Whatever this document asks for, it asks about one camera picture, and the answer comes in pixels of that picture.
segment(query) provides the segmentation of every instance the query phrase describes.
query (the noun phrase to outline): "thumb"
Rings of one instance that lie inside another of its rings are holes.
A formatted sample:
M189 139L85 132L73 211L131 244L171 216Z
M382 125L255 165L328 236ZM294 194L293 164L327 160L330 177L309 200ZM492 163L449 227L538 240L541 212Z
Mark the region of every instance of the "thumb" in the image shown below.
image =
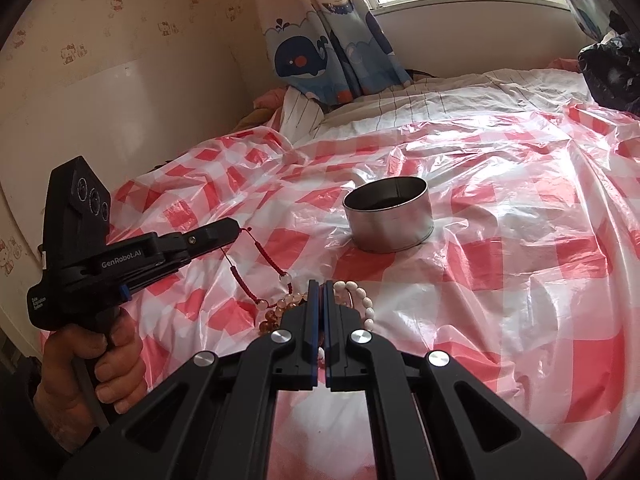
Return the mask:
M79 391L71 365L77 356L94 359L104 354L107 339L78 325L67 325L53 333L44 345L41 386L52 400L72 400Z

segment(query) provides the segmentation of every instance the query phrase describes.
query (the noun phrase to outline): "silver metal container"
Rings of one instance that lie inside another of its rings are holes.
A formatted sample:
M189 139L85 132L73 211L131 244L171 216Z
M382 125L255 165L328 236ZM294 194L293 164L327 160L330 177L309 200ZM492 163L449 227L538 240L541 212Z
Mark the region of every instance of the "silver metal container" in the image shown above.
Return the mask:
M427 183L394 176L351 191L342 202L356 246L369 253L397 253L433 232Z

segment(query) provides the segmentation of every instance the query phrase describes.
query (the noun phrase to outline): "metal bolt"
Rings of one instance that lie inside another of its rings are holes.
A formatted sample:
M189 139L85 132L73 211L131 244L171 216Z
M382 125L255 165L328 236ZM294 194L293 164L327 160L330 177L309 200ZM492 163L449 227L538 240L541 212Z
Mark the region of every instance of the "metal bolt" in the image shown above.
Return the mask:
M198 352L193 356L193 362L196 366L211 366L213 361L216 360L216 355L213 352L205 350L204 352Z
M274 330L273 332L271 332L271 340L274 343L286 343L287 341L291 341L292 335L291 332L289 332L289 330L283 330L283 329L279 329L279 330Z
M437 366L438 368L442 368L443 366L447 366L449 364L450 357L449 354L443 352L442 350L436 350L435 352L431 352L429 354L429 362L433 366Z
M369 330L354 330L351 332L351 340L359 345L364 345L371 341L372 335Z

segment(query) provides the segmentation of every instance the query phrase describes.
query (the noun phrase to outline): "black plastic bag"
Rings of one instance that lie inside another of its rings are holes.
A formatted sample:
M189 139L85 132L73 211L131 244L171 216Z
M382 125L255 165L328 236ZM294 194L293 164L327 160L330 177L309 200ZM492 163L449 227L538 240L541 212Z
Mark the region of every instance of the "black plastic bag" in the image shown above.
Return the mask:
M599 105L640 116L640 48L629 32L588 46L578 62Z

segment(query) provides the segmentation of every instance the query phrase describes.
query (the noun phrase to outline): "black sleeve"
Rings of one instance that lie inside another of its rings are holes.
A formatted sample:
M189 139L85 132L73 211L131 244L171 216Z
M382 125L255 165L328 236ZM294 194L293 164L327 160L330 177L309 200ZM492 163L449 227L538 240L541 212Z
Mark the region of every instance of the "black sleeve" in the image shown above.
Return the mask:
M0 397L0 476L3 480L54 479L69 454L47 433L33 407L40 364L25 359Z

